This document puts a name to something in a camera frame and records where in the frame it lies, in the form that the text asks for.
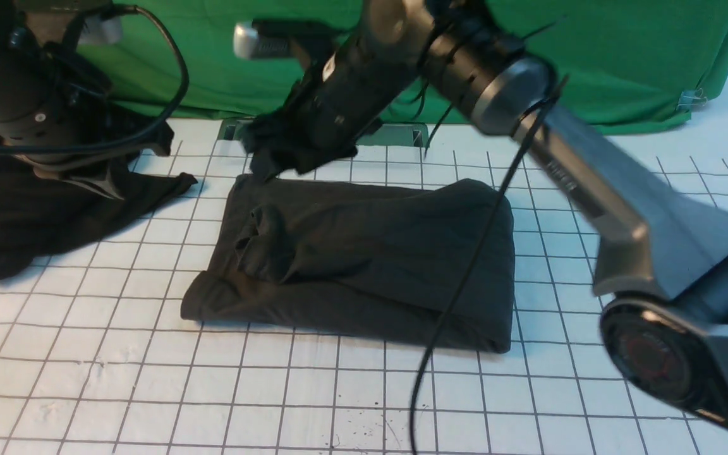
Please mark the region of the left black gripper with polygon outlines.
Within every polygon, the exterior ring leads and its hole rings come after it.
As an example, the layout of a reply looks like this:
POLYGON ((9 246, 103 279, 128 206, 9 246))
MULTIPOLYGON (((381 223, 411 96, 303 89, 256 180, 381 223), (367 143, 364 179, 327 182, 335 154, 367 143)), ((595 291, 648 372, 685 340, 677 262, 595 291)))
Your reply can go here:
MULTIPOLYGON (((96 154, 23 155, 9 154, 32 167, 40 179, 53 179, 99 194, 104 198, 124 200, 124 181, 132 175, 129 163, 145 150, 162 157, 171 155, 174 132, 167 122, 157 127, 137 144, 120 146, 96 154)), ((0 135, 0 146, 6 139, 0 135)))

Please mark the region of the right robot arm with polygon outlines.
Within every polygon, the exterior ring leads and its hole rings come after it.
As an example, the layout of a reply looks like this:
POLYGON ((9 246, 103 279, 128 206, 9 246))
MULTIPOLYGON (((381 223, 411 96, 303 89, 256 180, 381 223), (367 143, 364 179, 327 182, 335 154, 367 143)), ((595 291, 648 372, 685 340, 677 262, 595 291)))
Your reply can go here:
POLYGON ((365 1, 343 44, 315 20, 237 23, 234 54, 296 58, 280 109, 241 141, 252 172, 300 174, 356 154, 379 115, 417 78, 488 137, 526 155, 599 235, 596 296, 607 354, 640 391, 728 431, 728 211, 686 197, 565 107, 564 80, 497 26, 482 1, 365 1))

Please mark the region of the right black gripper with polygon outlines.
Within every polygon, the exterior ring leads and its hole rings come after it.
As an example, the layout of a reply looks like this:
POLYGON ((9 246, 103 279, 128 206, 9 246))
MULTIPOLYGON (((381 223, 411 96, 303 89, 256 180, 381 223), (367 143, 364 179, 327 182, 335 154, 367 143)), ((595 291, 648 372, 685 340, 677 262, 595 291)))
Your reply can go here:
POLYGON ((252 174, 269 181, 289 170, 304 175, 353 158, 358 141, 383 125, 378 116, 355 123, 334 112, 311 90, 294 88, 281 107, 254 118, 241 132, 240 142, 252 158, 252 174))

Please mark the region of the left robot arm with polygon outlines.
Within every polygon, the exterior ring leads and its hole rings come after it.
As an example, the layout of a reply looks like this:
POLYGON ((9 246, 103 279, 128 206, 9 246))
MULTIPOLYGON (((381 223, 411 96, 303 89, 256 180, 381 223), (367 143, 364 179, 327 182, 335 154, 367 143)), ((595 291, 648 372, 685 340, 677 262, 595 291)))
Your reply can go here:
POLYGON ((190 73, 173 36, 141 6, 113 1, 0 1, 0 155, 55 179, 121 199, 116 178, 145 149, 171 152, 167 119, 184 100, 190 73), (124 16, 150 20, 174 54, 180 82, 151 118, 111 101, 109 76, 78 52, 121 40, 124 16))

